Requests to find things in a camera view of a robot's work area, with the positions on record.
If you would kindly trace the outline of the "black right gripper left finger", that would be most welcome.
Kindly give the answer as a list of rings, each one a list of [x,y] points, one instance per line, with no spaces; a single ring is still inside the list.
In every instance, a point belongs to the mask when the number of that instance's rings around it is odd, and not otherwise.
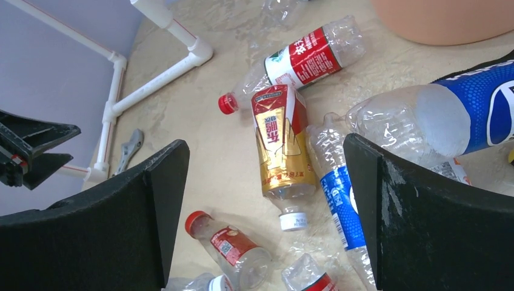
[[[167,284],[190,149],[140,164],[44,210],[1,217],[2,290],[160,290]]]

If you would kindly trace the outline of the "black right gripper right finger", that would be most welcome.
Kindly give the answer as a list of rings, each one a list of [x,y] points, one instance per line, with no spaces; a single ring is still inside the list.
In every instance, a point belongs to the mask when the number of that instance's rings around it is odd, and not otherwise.
[[[351,133],[344,153],[378,290],[512,290],[513,198]]]

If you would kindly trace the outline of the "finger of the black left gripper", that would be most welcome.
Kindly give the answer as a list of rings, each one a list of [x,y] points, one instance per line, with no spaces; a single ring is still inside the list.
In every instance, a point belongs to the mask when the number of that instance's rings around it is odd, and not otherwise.
[[[73,159],[68,153],[44,153],[29,161],[20,155],[1,154],[1,182],[9,187],[35,189]]]
[[[72,124],[41,121],[1,111],[1,148],[34,159],[74,138],[81,129]]]

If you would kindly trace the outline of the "large Pepsi bottle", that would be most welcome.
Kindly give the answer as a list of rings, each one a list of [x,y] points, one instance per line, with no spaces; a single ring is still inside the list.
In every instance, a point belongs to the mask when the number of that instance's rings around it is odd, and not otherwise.
[[[350,130],[425,167],[513,140],[513,59],[375,95]]]

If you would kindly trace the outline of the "red cap clear bottle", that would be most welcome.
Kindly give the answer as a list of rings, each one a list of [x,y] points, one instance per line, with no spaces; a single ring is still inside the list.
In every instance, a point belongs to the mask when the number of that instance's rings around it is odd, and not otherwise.
[[[269,278],[270,252],[237,227],[198,210],[187,217],[185,231],[201,243],[234,290],[257,290]]]

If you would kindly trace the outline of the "gold red drink bottle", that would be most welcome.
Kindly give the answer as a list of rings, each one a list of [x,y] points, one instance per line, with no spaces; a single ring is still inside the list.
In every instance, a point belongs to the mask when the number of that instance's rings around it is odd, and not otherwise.
[[[316,191],[306,145],[304,98],[290,85],[273,85],[251,99],[263,197],[280,210],[281,230],[308,226],[305,209]]]

